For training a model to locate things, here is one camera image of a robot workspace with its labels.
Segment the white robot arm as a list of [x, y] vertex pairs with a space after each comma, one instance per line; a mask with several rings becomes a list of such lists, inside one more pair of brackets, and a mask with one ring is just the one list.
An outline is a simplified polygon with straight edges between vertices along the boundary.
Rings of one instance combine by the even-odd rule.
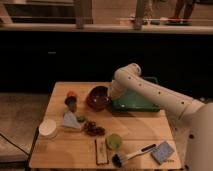
[[188, 119], [190, 123], [184, 164], [188, 171], [213, 171], [213, 102], [203, 103], [141, 77], [136, 63], [128, 64], [114, 72], [108, 96], [114, 100], [127, 89], [133, 90], [152, 103]]

